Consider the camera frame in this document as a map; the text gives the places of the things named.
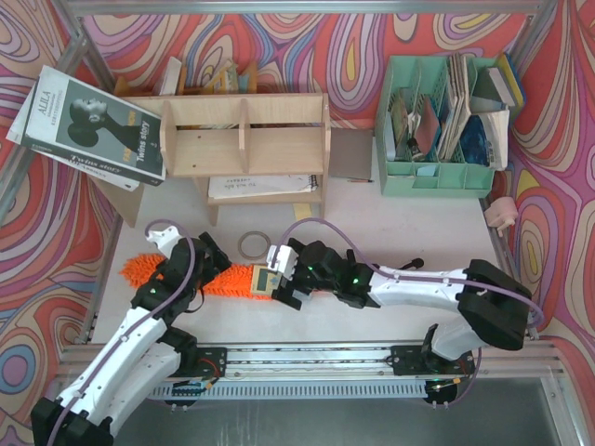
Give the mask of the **yellow blue calculator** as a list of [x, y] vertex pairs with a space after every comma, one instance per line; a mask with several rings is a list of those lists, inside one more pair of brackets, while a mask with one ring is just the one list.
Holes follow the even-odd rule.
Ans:
[[268, 270], [265, 265], [254, 265], [250, 285], [251, 294], [256, 297], [272, 298], [282, 278], [280, 273]]

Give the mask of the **orange chenille duster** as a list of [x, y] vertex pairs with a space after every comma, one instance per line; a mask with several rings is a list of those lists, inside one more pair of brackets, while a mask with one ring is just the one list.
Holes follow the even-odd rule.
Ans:
[[[129, 258], [120, 270], [120, 274], [130, 286], [138, 288], [149, 280], [157, 265], [163, 260], [165, 260], [165, 257], [160, 254], [140, 254]], [[214, 281], [205, 287], [205, 293], [224, 297], [271, 300], [269, 296], [252, 293], [253, 272], [253, 265], [232, 264], [229, 269], [218, 275]]]

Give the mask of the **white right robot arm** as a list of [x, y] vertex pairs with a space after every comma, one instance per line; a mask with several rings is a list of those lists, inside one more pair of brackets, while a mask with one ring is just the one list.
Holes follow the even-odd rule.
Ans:
[[320, 241], [291, 238], [270, 247], [267, 267], [281, 277], [273, 298], [293, 309], [301, 308], [302, 297], [327, 292], [357, 309], [405, 305], [454, 313], [453, 321], [432, 324], [421, 344], [391, 349], [388, 363], [397, 376], [472, 375], [480, 348], [518, 351], [524, 344], [529, 293], [485, 260], [416, 273], [361, 263], [353, 250], [340, 256]]

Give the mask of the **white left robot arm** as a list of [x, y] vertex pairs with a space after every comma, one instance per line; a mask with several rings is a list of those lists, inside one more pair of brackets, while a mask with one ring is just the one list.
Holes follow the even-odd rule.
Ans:
[[149, 230], [165, 256], [136, 291], [131, 307], [97, 357], [53, 400], [31, 412], [37, 445], [111, 445], [127, 418], [168, 377], [215, 381], [221, 362], [198, 348], [195, 336], [174, 327], [191, 302], [231, 267], [209, 233], [184, 236], [175, 226]]

